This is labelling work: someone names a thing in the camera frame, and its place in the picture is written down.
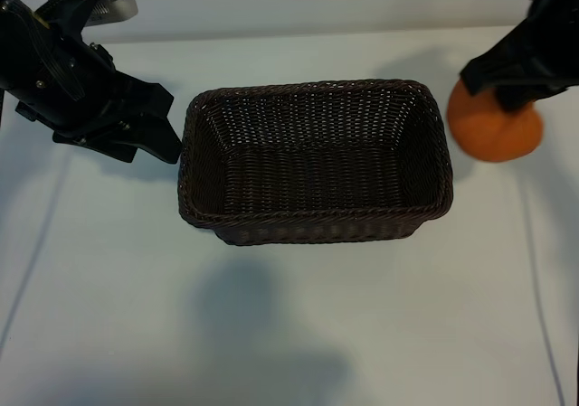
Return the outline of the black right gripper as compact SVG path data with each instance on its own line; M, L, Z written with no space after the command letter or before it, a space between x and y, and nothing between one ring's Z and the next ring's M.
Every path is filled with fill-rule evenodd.
M527 19L470 60L460 79L471 96L497 87L506 112L578 84L578 0L531 0Z

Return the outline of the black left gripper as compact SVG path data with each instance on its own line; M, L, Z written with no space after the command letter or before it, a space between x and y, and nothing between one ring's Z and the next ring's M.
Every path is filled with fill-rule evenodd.
M181 155L168 121L173 96L118 71L104 48L84 43L68 24L2 15L1 88L18 98L19 114L50 128L57 144L125 163L137 148L172 165Z

